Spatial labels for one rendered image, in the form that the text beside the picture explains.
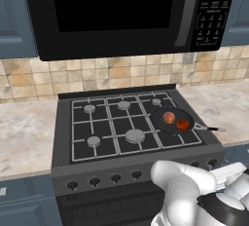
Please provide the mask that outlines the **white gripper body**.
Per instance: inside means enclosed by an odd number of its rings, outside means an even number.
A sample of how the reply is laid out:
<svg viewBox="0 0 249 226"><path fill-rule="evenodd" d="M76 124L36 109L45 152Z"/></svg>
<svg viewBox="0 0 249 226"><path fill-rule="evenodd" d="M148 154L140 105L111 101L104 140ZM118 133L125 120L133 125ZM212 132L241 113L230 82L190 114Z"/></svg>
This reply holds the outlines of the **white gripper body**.
<svg viewBox="0 0 249 226"><path fill-rule="evenodd" d="M224 189L226 182L231 178L235 179L243 174L247 168L240 162L229 164L211 171L215 176L218 189Z"/></svg>

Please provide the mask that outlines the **red tomato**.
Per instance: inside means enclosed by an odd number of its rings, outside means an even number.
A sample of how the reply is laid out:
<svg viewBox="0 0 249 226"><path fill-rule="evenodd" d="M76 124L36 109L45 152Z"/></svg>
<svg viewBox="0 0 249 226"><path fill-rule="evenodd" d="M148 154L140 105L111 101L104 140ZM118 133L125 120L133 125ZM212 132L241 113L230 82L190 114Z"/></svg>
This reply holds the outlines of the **red tomato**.
<svg viewBox="0 0 249 226"><path fill-rule="evenodd" d="M189 122L187 119L179 118L176 123L175 127L178 131L186 131L189 128Z"/></svg>

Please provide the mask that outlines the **pale red onion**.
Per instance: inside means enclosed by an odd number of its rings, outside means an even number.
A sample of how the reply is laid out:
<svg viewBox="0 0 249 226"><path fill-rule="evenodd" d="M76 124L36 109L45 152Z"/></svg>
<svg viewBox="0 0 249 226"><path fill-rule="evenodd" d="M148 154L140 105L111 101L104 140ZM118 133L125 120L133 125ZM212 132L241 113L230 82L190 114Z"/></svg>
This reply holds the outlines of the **pale red onion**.
<svg viewBox="0 0 249 226"><path fill-rule="evenodd" d="M167 124L172 124L175 121L175 115L172 112L165 112L162 116L163 121Z"/></svg>

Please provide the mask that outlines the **black frying pan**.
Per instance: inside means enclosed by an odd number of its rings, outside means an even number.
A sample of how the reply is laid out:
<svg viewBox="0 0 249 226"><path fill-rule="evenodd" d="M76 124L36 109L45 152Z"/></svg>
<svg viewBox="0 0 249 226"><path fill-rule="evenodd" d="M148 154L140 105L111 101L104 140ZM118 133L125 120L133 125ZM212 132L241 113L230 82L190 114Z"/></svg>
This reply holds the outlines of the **black frying pan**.
<svg viewBox="0 0 249 226"><path fill-rule="evenodd" d="M165 112L172 112L175 115L175 121L172 124L167 124L163 121L163 114ZM189 122L189 128L182 132L178 131L175 127L175 123L179 118L187 119ZM185 132L189 132L190 130L198 130L198 131L217 131L217 132L225 132L225 129L222 128L211 128L203 126L197 123L193 116L187 111L179 108L179 107L170 107L163 106L154 110L150 116L150 119L154 125L154 127L162 132L170 133L170 134L183 134Z"/></svg>

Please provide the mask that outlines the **grey gas stove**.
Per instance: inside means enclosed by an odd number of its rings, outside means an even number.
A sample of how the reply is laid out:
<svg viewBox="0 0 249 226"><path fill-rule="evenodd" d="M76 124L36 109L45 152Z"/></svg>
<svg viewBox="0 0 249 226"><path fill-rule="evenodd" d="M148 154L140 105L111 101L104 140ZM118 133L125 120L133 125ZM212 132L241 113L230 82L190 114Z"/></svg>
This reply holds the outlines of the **grey gas stove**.
<svg viewBox="0 0 249 226"><path fill-rule="evenodd" d="M134 183L152 181L157 160L175 161L212 170L223 161L225 149L212 131L170 134L156 129L150 119L163 106L179 107L206 127L175 85L133 87L60 94L57 101L51 179L55 198ZM211 168L207 163L217 160ZM135 180L131 175L140 170ZM115 183L114 174L122 179ZM89 181L97 177L93 187ZM72 191L69 181L78 187Z"/></svg>

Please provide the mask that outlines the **blue base cupboard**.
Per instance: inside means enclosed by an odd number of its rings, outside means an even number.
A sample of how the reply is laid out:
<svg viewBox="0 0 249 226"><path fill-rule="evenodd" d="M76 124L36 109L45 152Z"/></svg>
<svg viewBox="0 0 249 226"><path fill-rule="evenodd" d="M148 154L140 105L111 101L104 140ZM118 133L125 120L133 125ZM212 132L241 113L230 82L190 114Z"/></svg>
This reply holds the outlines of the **blue base cupboard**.
<svg viewBox="0 0 249 226"><path fill-rule="evenodd" d="M233 164L236 162L242 163L249 168L249 144L231 146L226 148L224 157L224 165Z"/></svg>

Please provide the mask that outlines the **black oven door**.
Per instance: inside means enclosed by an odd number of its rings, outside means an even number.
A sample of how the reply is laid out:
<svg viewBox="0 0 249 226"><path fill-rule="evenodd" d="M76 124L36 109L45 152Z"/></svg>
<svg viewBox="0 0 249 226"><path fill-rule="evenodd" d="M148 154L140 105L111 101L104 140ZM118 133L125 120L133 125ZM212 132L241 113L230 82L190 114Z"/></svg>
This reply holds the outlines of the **black oven door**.
<svg viewBox="0 0 249 226"><path fill-rule="evenodd" d="M163 200L152 181L56 198L63 226L150 226Z"/></svg>

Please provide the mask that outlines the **black microwave oven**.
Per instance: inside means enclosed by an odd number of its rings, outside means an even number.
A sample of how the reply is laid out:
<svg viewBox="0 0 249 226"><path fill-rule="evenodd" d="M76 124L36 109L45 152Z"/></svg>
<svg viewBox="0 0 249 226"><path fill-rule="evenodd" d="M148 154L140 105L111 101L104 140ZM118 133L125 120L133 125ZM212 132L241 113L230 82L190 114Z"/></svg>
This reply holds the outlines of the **black microwave oven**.
<svg viewBox="0 0 249 226"><path fill-rule="evenodd" d="M177 47L185 0L27 0L43 61L216 51L231 0L196 0Z"/></svg>

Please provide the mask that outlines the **blue drawer front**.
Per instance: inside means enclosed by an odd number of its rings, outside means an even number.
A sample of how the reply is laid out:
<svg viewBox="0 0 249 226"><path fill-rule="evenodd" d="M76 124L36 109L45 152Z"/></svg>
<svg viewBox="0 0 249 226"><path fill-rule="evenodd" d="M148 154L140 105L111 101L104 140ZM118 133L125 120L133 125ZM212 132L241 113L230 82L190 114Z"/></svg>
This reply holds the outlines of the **blue drawer front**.
<svg viewBox="0 0 249 226"><path fill-rule="evenodd" d="M49 174L0 181L0 188L2 187L7 187L7 194L0 197L0 205L52 198L54 196Z"/></svg>

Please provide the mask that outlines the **blue base cupboard door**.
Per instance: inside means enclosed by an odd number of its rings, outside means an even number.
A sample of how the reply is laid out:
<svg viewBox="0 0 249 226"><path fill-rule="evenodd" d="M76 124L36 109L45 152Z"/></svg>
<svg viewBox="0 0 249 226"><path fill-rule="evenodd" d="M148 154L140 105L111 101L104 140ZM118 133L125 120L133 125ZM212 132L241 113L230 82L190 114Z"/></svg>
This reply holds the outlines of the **blue base cupboard door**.
<svg viewBox="0 0 249 226"><path fill-rule="evenodd" d="M0 207L0 226L62 226L54 199Z"/></svg>

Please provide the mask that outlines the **grey wall socket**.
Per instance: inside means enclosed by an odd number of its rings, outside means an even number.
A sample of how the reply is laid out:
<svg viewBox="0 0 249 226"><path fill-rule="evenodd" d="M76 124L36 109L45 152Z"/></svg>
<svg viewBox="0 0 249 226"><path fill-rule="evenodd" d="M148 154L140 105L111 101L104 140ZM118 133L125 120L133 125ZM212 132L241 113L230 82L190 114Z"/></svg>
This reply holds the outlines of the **grey wall socket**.
<svg viewBox="0 0 249 226"><path fill-rule="evenodd" d="M194 56L195 56L194 53L186 53L186 54L183 54L182 63L183 63L184 65L186 65L186 64L192 64L192 63L194 62Z"/></svg>

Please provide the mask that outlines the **blue wall cupboard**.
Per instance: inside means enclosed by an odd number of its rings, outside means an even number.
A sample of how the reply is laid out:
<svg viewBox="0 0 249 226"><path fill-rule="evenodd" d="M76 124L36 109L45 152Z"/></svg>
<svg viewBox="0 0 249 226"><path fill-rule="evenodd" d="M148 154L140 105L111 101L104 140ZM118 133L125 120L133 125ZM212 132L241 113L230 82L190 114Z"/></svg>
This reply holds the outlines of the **blue wall cupboard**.
<svg viewBox="0 0 249 226"><path fill-rule="evenodd" d="M37 56L27 0L0 0L0 59Z"/></svg>
<svg viewBox="0 0 249 226"><path fill-rule="evenodd" d="M222 47L249 45L249 0L232 0Z"/></svg>

